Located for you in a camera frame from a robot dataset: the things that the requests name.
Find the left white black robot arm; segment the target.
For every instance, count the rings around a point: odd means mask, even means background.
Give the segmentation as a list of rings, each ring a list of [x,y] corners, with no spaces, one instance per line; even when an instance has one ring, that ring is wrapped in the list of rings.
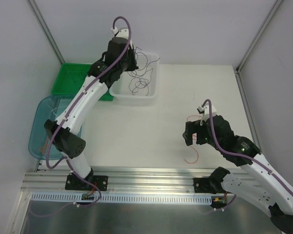
[[[76,189],[91,190],[96,186],[93,170],[84,154],[86,142],[78,136],[88,112],[124,72],[137,68],[131,40],[113,37],[107,51],[91,65],[68,107],[55,120],[48,119],[44,123],[49,145],[55,146],[67,161],[73,172],[71,183]]]

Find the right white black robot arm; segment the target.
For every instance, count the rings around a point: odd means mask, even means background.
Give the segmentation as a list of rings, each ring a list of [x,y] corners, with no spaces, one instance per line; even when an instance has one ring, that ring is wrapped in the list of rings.
[[[235,135],[229,122],[218,115],[212,120],[186,122],[183,138],[187,146],[193,143],[212,146],[259,184],[256,187],[218,167],[207,178],[193,179],[196,192],[233,193],[262,210],[279,230],[293,234],[293,187],[273,169],[250,139]]]

